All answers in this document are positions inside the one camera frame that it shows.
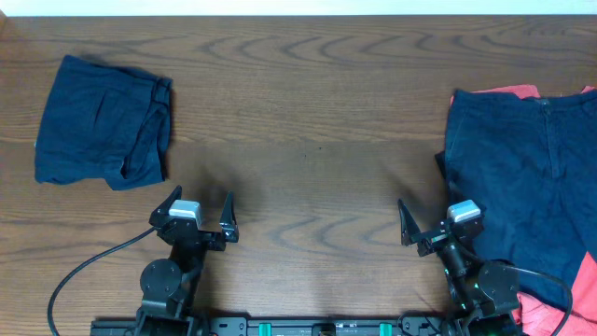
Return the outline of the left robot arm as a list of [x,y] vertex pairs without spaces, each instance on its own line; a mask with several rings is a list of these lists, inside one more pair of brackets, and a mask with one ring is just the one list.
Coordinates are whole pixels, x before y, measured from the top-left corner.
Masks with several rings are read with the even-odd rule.
[[149,224],[172,250],[166,259],[150,262],[140,277],[143,291],[136,335],[208,335],[209,318],[194,312],[193,302],[208,252],[221,252],[239,241],[233,194],[226,195],[219,231],[201,227],[201,205],[172,193],[151,213]]

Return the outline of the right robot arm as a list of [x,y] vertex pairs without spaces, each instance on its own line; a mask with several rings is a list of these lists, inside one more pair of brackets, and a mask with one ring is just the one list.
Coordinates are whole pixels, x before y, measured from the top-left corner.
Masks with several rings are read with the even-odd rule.
[[500,261],[484,260],[472,251],[483,231],[484,211],[473,201],[451,205],[447,217],[431,231],[421,231],[406,204],[397,202],[401,244],[416,245],[421,257],[437,256],[444,268],[453,314],[422,322],[435,335],[520,335],[512,312],[520,307],[519,277]]

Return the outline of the folded navy shorts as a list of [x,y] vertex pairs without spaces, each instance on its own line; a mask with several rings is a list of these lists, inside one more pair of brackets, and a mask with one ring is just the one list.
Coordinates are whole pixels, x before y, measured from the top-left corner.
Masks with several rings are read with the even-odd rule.
[[172,84],[141,69],[65,56],[35,142],[35,180],[101,178],[113,190],[164,181]]

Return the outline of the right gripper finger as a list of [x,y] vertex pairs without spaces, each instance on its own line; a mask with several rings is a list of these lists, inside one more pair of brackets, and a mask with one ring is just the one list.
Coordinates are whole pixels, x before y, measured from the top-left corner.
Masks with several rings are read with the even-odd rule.
[[473,200],[465,200],[462,205],[462,219],[480,217],[485,213],[485,207]]
[[397,205],[400,215],[401,244],[404,246],[416,244],[421,231],[402,199],[397,201]]

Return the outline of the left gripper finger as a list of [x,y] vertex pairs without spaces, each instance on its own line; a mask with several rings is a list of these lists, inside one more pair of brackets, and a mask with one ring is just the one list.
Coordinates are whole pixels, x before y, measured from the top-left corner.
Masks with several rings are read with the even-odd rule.
[[227,242],[239,242],[239,228],[234,213],[234,195],[231,191],[226,196],[219,225]]
[[169,211],[176,200],[182,196],[182,187],[176,186],[171,194],[151,213],[149,218],[150,225],[166,225],[172,218]]

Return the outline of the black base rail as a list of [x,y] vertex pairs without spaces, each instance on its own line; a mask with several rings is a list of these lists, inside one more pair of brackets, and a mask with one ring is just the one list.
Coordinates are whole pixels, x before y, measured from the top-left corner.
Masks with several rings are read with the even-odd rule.
[[401,316],[397,319],[254,319],[245,317],[188,317],[167,320],[98,320],[91,336],[417,336],[465,335],[441,318]]

